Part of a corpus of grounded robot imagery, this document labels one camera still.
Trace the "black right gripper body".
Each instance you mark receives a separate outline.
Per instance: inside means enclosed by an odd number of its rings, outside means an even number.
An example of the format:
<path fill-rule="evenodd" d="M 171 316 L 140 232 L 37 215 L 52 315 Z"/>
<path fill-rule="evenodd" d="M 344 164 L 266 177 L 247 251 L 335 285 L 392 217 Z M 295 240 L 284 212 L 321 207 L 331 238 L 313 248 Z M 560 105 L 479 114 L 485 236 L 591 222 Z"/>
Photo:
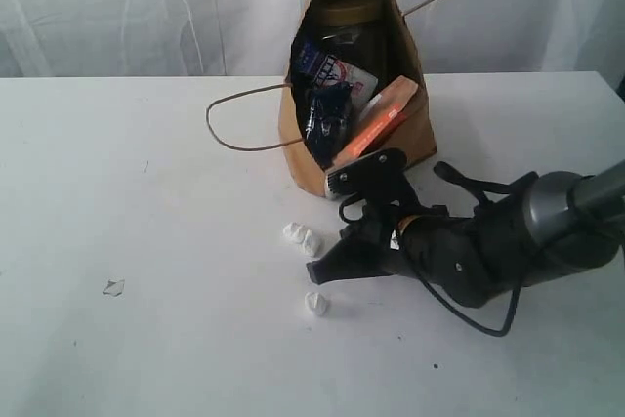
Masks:
<path fill-rule="evenodd" d="M 355 204 L 344 201 L 339 206 L 339 217 L 347 224 L 340 231 L 341 240 L 347 241 L 345 253 L 340 256 L 342 271 L 345 275 L 400 275 L 402 260 L 398 249 L 391 247 L 399 207 L 365 202 L 361 216 L 352 219 L 345 210 Z"/>

